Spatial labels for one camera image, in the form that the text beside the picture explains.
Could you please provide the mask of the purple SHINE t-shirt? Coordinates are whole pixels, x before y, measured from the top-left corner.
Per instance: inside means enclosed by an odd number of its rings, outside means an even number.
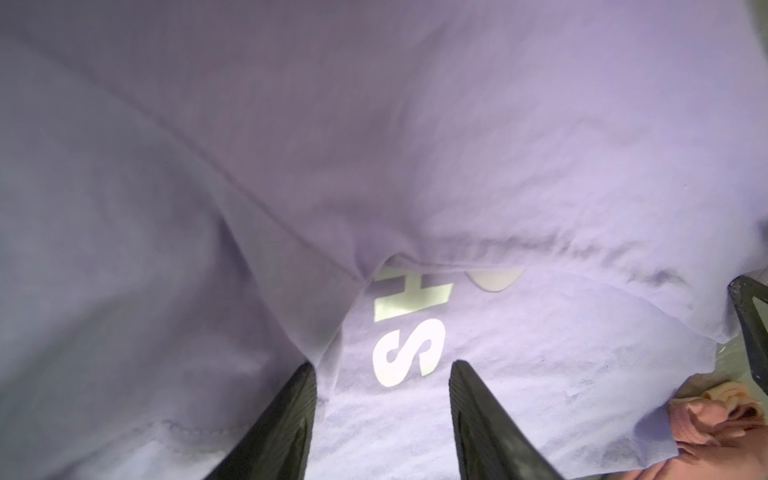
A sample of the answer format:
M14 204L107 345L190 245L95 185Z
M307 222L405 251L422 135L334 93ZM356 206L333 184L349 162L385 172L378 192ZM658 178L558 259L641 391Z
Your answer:
M749 1L5 1L1 475L202 479L304 363L311 479L455 479L467 360L564 476L767 265Z

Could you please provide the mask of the folded pink t-shirt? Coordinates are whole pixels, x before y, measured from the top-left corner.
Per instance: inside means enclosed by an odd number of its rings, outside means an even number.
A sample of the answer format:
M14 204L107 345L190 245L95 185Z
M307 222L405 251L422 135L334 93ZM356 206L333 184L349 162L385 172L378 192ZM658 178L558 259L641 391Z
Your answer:
M740 382L668 404L678 455L611 479L737 480L767 477L767 423L760 402Z

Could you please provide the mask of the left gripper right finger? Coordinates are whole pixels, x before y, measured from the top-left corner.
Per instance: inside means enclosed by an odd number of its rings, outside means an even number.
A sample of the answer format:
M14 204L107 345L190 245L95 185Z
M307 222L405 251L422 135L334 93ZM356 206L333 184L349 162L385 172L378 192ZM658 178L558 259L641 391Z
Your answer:
M562 480L469 362L452 364L449 396L461 479Z

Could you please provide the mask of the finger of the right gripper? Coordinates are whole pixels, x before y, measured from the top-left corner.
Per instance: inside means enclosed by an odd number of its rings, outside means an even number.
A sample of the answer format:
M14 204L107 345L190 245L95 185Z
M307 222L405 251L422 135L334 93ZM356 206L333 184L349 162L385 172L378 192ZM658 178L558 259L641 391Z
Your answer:
M767 286L741 275L730 282L728 293L739 320L751 378L767 394Z

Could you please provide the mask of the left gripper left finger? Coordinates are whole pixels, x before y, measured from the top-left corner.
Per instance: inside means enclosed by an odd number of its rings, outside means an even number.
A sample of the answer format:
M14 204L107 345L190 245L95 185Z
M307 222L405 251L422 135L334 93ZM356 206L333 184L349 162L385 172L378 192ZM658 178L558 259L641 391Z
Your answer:
M206 479L303 480L316 405L316 373L306 362Z

